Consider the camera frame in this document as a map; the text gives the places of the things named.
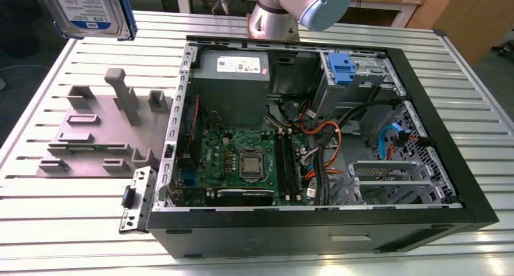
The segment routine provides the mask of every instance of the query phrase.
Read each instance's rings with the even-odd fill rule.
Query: metal bracket
[[[148,220],[150,206],[152,204],[152,193],[158,172],[152,167],[136,169],[132,182],[127,186],[122,205],[124,207],[120,234],[148,233],[146,222]]]

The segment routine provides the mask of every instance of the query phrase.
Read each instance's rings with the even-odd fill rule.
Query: green circuit board
[[[307,204],[306,191],[302,199],[279,197],[279,179],[275,162],[275,132],[263,130],[216,130],[203,133],[200,148],[200,166],[195,172],[182,171],[180,177],[186,183],[183,189],[188,206],[202,206],[206,190],[210,189],[266,189],[275,192],[275,206]],[[292,135],[291,142],[295,152],[306,147],[306,136]],[[262,159],[262,177],[244,179],[240,176],[243,167],[242,157],[251,155]],[[302,187],[299,165],[295,169],[298,185]]]

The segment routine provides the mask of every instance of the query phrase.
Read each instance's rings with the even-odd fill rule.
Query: motherboard
[[[180,170],[174,187],[183,204],[211,206],[211,199],[234,195],[271,206],[307,205],[299,165],[306,141],[288,132],[206,130],[199,168]]]

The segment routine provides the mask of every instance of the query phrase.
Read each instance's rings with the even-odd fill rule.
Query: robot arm
[[[258,0],[250,18],[252,38],[298,39],[298,22],[323,31],[343,16],[350,0]]]

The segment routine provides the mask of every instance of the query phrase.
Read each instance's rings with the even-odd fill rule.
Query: hard drive
[[[64,38],[134,40],[136,21],[128,0],[43,0]]]

